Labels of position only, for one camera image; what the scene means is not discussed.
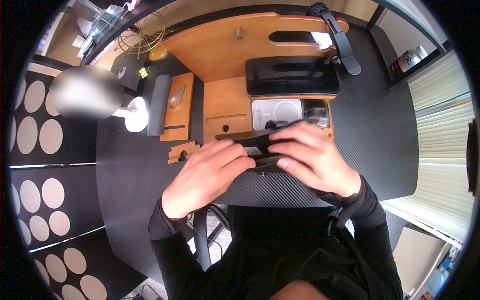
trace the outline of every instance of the wooden cutout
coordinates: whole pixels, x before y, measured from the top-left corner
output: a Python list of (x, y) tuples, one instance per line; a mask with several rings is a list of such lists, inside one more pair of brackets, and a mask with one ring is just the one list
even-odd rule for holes
[[(333, 141), (333, 121), (330, 100), (334, 96), (277, 96), (268, 99), (323, 99), (327, 102), (330, 128), (324, 131)], [(252, 127), (252, 100), (247, 96), (245, 77), (219, 80), (204, 85), (204, 144), (218, 134), (250, 132)]]
[[(348, 23), (340, 18), (337, 22), (346, 33)], [(238, 27), (242, 39), (235, 34)], [(275, 31), (330, 32), (330, 29), (322, 18), (252, 13), (183, 30), (163, 40), (162, 45), (204, 83), (245, 76), (245, 62), (249, 59), (336, 55), (335, 46), (321, 52), (316, 43), (273, 42), (269, 36)]]
[(187, 152), (187, 159), (189, 159), (198, 150), (200, 150), (200, 145), (196, 142), (190, 142), (172, 147), (172, 151), (168, 153), (168, 163), (173, 164), (179, 162), (182, 151)]
[[(185, 85), (180, 106), (175, 109), (169, 107), (169, 101), (178, 90)], [(193, 73), (185, 73), (172, 78), (170, 91), (168, 93), (167, 110), (165, 112), (165, 123), (161, 141), (183, 141), (188, 140), (190, 128), (190, 110), (192, 107)]]

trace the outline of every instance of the cable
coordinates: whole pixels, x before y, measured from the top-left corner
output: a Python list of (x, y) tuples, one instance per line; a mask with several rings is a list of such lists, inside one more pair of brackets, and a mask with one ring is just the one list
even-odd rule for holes
[(200, 232), (198, 232), (198, 230), (193, 226), (193, 224), (191, 222), (189, 222), (190, 225), (192, 226), (193, 230), (195, 230), (199, 235), (201, 235), (202, 237), (206, 238), (207, 240), (211, 240), (212, 242), (216, 243), (219, 247), (220, 247), (220, 259), (222, 259), (223, 257), (223, 248), (222, 248), (222, 245), (220, 245), (216, 240), (212, 240), (211, 238), (208, 238), (206, 236), (204, 236), (203, 234), (201, 234)]

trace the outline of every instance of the wooden peg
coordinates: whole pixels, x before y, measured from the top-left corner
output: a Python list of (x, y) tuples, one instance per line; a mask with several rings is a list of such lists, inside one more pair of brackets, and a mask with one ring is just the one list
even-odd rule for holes
[(242, 28), (240, 26), (235, 27), (235, 36), (237, 37), (237, 40), (242, 40), (243, 35), (242, 35)]

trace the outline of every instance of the lamp base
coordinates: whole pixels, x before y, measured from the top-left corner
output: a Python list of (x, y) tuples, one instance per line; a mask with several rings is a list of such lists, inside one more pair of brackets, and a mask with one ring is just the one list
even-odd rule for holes
[(134, 98), (128, 108), (135, 109), (136, 112), (125, 116), (125, 127), (130, 132), (140, 132), (148, 125), (150, 113), (150, 104), (142, 97)]

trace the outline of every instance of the fingernail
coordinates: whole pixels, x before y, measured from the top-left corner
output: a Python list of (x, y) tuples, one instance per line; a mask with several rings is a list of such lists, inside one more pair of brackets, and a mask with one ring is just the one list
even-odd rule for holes
[(288, 161), (286, 159), (281, 158), (276, 162), (276, 165), (282, 169), (285, 169), (288, 166)]

